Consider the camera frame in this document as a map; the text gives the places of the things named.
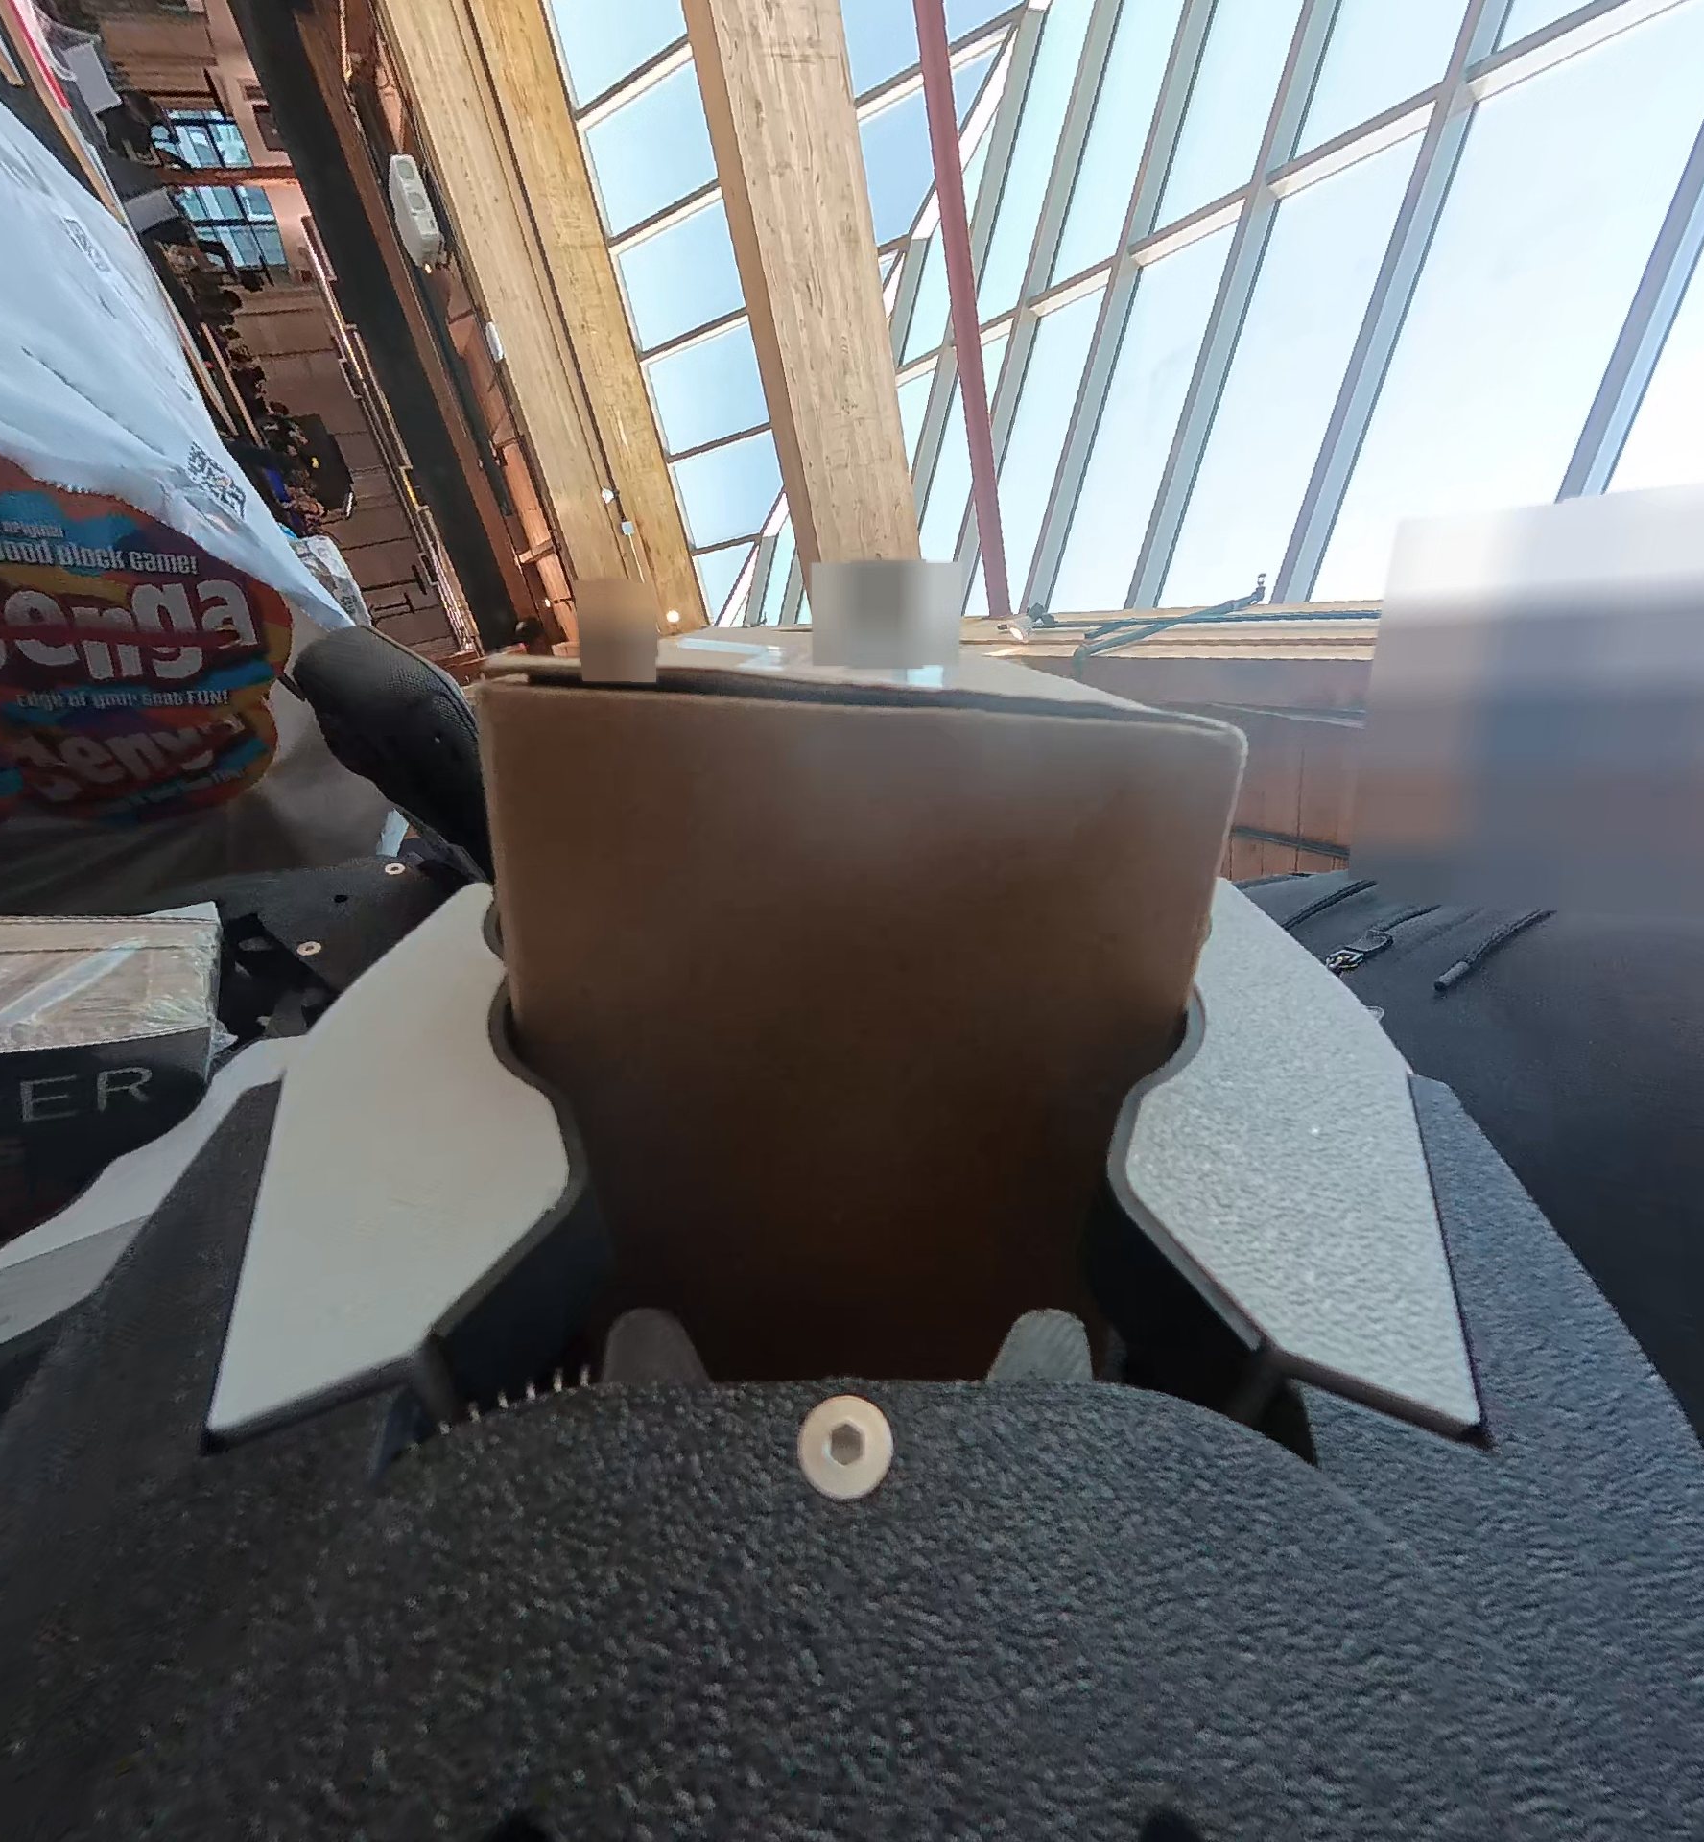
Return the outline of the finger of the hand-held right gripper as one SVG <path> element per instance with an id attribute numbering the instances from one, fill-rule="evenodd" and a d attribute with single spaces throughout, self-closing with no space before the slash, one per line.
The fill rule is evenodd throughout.
<path id="1" fill-rule="evenodd" d="M 250 1044 L 176 1129 L 130 1152 L 43 1228 L 0 1249 L 0 1372 L 41 1353 L 58 1326 L 108 1278 L 244 1092 L 283 1079 L 287 1048 Z"/>

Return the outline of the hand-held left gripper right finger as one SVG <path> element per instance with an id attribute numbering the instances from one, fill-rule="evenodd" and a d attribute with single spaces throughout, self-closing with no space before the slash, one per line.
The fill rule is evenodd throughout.
<path id="1" fill-rule="evenodd" d="M 1431 1434 L 1479 1433 L 1409 1068 L 1231 882 L 1213 889 L 1187 1034 L 1125 1095 L 1106 1176 L 1263 1372 Z"/>

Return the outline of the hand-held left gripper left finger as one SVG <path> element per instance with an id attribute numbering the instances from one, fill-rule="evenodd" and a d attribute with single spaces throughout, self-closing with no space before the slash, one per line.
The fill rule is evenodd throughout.
<path id="1" fill-rule="evenodd" d="M 493 888 L 472 884 L 296 1050 L 210 1391 L 212 1448 L 380 1394 L 448 1428 L 576 1381 L 593 1181 L 510 1026 Z"/>

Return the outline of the black plastic-wrapped box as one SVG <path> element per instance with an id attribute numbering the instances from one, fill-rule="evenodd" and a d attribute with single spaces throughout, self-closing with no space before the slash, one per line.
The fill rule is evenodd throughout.
<path id="1" fill-rule="evenodd" d="M 219 1024 L 220 917 L 0 917 L 0 1245 L 200 1103 Z"/>

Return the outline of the brown cardboard box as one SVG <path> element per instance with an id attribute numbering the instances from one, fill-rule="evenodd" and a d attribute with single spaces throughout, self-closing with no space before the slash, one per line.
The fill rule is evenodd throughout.
<path id="1" fill-rule="evenodd" d="M 1247 741 L 1115 699 L 538 663 L 477 698 L 522 1064 L 608 1306 L 726 1383 L 979 1378 L 1187 1032 Z"/>

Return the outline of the black backpack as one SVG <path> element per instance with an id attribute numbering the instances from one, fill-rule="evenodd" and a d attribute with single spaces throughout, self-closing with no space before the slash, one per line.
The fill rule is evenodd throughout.
<path id="1" fill-rule="evenodd" d="M 1704 923 L 1243 889 L 1450 1088 L 1704 1444 Z"/>

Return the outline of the colourful block game box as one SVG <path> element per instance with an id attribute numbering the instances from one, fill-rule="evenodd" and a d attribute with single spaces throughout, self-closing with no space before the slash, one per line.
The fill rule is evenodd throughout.
<path id="1" fill-rule="evenodd" d="M 290 644 L 276 588 L 0 453 L 0 842 L 13 820 L 155 826 L 253 789 Z"/>

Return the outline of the white printed cloth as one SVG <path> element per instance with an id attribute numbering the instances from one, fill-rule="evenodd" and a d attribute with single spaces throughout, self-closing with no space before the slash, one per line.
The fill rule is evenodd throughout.
<path id="1" fill-rule="evenodd" d="M 220 446 L 141 248 L 6 104 L 0 456 L 178 530 L 325 632 L 349 627 Z"/>

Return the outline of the wooden ceiling beam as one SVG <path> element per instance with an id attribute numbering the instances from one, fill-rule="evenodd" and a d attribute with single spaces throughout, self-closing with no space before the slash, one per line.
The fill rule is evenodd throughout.
<path id="1" fill-rule="evenodd" d="M 801 578 L 916 561 L 839 6 L 685 2 L 682 15 Z"/>

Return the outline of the red pipe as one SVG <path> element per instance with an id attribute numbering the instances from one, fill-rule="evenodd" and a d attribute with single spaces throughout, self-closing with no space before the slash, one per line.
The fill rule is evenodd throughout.
<path id="1" fill-rule="evenodd" d="M 936 212 L 944 233 L 944 263 L 952 285 L 952 334 L 964 400 L 964 434 L 971 456 L 971 509 L 979 561 L 988 613 L 1005 622 L 1012 613 L 1009 573 L 1001 543 L 998 474 L 982 360 L 979 285 L 971 252 L 971 213 L 964 193 L 964 152 L 947 9 L 944 2 L 912 2 L 912 19 L 931 133 Z"/>

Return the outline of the white wall device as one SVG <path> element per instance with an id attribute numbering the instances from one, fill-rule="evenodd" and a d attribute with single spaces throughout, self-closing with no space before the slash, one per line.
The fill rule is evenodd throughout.
<path id="1" fill-rule="evenodd" d="M 409 263 L 430 275 L 448 256 L 448 238 L 427 172 L 414 156 L 403 149 L 389 156 L 385 196 Z"/>

